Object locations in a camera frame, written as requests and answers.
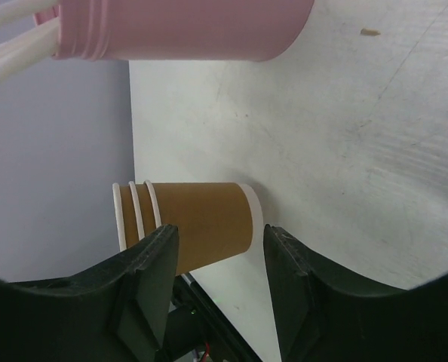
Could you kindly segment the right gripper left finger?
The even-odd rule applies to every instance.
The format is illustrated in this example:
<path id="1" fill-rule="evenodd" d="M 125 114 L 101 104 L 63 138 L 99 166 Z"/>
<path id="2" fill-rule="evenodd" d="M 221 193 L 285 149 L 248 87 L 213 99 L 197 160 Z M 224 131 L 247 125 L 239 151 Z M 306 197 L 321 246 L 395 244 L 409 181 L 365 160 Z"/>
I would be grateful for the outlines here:
<path id="1" fill-rule="evenodd" d="M 78 274 L 0 280 L 0 361 L 152 361 L 178 259 L 176 227 Z"/>

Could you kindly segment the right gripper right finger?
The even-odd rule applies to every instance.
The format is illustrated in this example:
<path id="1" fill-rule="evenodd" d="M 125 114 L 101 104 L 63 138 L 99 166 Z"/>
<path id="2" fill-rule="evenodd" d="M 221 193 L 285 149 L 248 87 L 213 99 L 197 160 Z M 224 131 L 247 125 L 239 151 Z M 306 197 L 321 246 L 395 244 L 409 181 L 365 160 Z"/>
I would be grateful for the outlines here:
<path id="1" fill-rule="evenodd" d="M 448 361 L 448 274 L 410 290 L 374 281 L 264 229 L 284 361 Z"/>

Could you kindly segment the white wrapped straws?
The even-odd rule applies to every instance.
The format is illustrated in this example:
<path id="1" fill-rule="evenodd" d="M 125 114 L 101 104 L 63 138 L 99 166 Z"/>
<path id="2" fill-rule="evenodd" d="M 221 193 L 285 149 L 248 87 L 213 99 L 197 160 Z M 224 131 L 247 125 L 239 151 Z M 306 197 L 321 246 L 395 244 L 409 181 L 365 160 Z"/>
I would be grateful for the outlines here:
<path id="1" fill-rule="evenodd" d="M 9 1 L 0 5 L 0 26 L 41 11 L 58 1 Z M 60 20 L 53 18 L 0 44 L 0 84 L 10 76 L 53 56 L 59 48 Z"/>

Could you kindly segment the pink straw holder cup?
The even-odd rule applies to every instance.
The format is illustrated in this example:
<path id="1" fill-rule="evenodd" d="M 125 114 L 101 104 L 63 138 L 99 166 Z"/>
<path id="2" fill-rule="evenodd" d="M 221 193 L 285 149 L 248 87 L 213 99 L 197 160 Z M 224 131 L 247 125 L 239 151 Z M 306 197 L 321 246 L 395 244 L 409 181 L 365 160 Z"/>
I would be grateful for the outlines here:
<path id="1" fill-rule="evenodd" d="M 307 0 L 66 0 L 35 14 L 60 21 L 62 60 L 249 60 L 283 53 L 302 31 Z"/>

